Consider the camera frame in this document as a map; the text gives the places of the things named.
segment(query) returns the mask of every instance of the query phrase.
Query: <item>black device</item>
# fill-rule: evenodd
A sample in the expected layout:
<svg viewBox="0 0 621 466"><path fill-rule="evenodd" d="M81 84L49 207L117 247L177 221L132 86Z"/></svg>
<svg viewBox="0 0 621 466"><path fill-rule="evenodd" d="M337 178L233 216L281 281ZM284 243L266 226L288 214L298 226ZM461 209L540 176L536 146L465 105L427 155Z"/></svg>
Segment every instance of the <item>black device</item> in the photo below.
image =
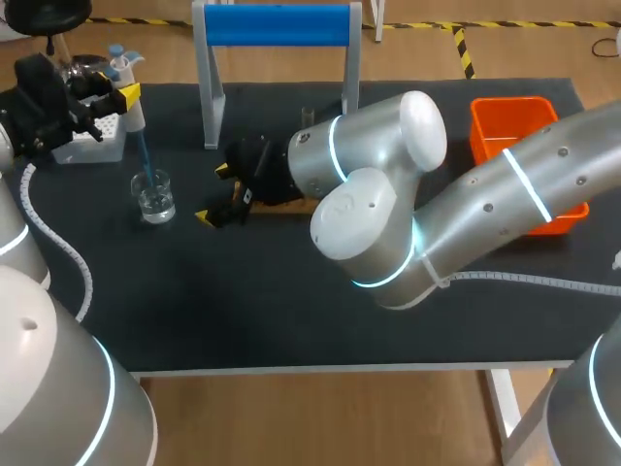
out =
<svg viewBox="0 0 621 466"><path fill-rule="evenodd" d="M73 141L73 133L88 132L102 140L95 118L127 112L123 93L105 76L85 72L66 83L42 54L18 60L17 85L0 93L0 129L8 136L13 157L48 159L50 151ZM90 96L103 96L89 105Z"/></svg>

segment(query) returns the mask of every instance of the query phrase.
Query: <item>orange container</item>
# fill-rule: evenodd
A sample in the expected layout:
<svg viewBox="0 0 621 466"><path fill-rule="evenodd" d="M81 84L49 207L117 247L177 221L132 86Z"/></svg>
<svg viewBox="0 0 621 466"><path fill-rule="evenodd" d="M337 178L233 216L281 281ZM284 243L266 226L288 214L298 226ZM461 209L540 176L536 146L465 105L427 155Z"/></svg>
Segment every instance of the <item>orange container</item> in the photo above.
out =
<svg viewBox="0 0 621 466"><path fill-rule="evenodd" d="M476 99L470 108L473 114L470 145L476 165L559 119L550 101L537 96ZM529 235L564 235L588 215L589 205L584 202L550 223L538 226Z"/></svg>

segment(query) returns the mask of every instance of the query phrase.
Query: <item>table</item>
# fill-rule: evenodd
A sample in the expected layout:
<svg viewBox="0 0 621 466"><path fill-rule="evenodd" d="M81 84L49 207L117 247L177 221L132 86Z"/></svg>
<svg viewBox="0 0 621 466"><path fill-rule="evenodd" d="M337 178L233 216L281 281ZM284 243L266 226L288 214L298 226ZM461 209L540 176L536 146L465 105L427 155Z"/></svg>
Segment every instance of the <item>table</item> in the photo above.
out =
<svg viewBox="0 0 621 466"><path fill-rule="evenodd" d="M559 117L581 110L569 80L363 83L361 107L412 89L438 103L449 139L417 206L473 167L476 97L536 94ZM228 84L225 92L221 147L248 134L288 138L302 107L315 108L319 122L338 113L341 97L338 83ZM201 224L194 212L230 186L212 172L221 154L202 148L198 88L145 85L142 102L154 163L171 176L173 221L157 228L137 221L132 140L122 163L40 170L31 187L40 215L91 268L94 300L83 324L138 376L564 367L617 316L614 298L497 282L454 283L413 310L383 310L314 249L307 216L253 216L223 230ZM9 181L16 191L17 176ZM610 214L619 197L595 199L588 221L567 238L519 240L468 269L619 283L610 268L621 237L621 219ZM78 271L36 236L52 294L76 312ZM510 376L494 370L488 380L506 437L520 418Z"/></svg>

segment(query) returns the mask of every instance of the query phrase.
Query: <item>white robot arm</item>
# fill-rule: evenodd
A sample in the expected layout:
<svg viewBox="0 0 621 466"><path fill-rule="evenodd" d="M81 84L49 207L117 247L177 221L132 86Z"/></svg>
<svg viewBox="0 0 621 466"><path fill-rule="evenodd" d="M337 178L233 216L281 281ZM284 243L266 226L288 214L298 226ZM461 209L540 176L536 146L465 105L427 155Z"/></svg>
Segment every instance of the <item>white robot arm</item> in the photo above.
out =
<svg viewBox="0 0 621 466"><path fill-rule="evenodd" d="M147 395L41 286L0 266L0 463L152 466Z"/></svg>
<svg viewBox="0 0 621 466"><path fill-rule="evenodd" d="M291 177L322 198L317 248L389 309L407 309L483 254L619 185L621 102L548 126L473 168L423 208L420 177L444 158L431 99L409 92L305 129Z"/></svg>

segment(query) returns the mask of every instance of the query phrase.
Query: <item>white cable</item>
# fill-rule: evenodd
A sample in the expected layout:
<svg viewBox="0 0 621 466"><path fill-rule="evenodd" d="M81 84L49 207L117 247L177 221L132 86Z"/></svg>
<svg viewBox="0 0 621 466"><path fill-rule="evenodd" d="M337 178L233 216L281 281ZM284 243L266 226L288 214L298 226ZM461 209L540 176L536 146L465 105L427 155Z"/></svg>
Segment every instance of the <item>white cable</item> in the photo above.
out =
<svg viewBox="0 0 621 466"><path fill-rule="evenodd" d="M86 313L88 312L88 308L90 307L90 302L93 298L93 277L90 274L90 270L88 269L88 265L86 261L82 258L79 252L77 252L73 246L63 240L56 232L54 232L51 228L49 228L44 221L41 220L39 214L35 211L34 207L32 207L32 202L30 202L30 180L32 179L32 175L37 170L32 163L28 164L26 169L23 171L23 175L21 176L21 182L19 183L19 198L21 199L21 204L23 205L23 209L26 211L26 214L30 218L30 220L41 230L41 232L50 238L59 248L67 252L69 256L76 262L80 272L82 273L82 278L84 280L84 299L82 300L82 306L80 307L80 311L76 316L76 320L78 322L82 322L82 320L86 317Z"/></svg>
<svg viewBox="0 0 621 466"><path fill-rule="evenodd" d="M535 275L510 274L507 272L457 272L448 278L449 282L457 280L499 280L504 282L520 282L529 284L539 284L543 286L553 286L583 293L604 294L606 296L621 296L621 286L610 284L596 284L585 282L574 282L572 280L551 279L548 277L538 277Z"/></svg>

